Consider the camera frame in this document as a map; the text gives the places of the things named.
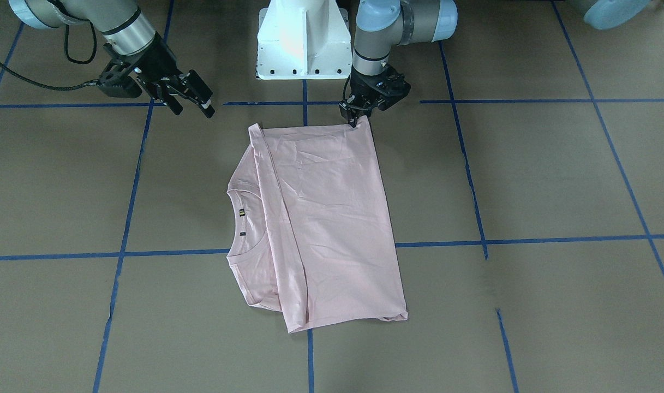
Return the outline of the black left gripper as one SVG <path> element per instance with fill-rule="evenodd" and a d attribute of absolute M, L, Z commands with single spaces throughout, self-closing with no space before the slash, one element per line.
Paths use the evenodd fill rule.
<path fill-rule="evenodd" d="M 356 127 L 358 119 L 367 112 L 373 109 L 387 110 L 411 91 L 405 75 L 389 64 L 377 75 L 365 75 L 352 68 L 349 82 L 351 95 L 340 100 L 339 110 L 351 127 Z"/>

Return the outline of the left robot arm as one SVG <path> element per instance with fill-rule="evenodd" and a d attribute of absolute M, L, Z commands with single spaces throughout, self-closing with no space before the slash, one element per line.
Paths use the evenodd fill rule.
<path fill-rule="evenodd" d="M 387 110 L 411 91 L 390 63 L 395 46 L 446 40 L 457 29 L 454 1 L 361 1 L 356 14 L 351 72 L 339 102 L 340 114 L 356 126 L 373 110 Z"/>

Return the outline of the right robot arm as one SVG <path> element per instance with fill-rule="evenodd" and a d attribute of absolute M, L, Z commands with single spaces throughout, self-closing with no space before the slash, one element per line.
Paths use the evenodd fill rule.
<path fill-rule="evenodd" d="M 181 114 L 180 99 L 197 105 L 207 118 L 215 110 L 212 90 L 195 70 L 179 70 L 164 37 L 136 1 L 10 1 L 15 15 L 35 29 L 90 24 L 105 38 L 110 61 L 95 80 L 108 97 L 135 99 L 147 93 L 155 102 Z"/>

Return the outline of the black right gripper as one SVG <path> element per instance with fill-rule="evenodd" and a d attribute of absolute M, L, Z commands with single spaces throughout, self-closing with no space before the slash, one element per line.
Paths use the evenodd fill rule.
<path fill-rule="evenodd" d="M 140 84 L 152 99 L 159 100 L 175 115 L 184 107 L 174 95 L 190 100 L 203 115 L 212 118 L 215 109 L 211 104 L 213 92 L 195 70 L 186 74 L 177 65 L 175 55 L 164 38 L 156 33 L 152 41 L 140 52 L 129 57 Z"/>

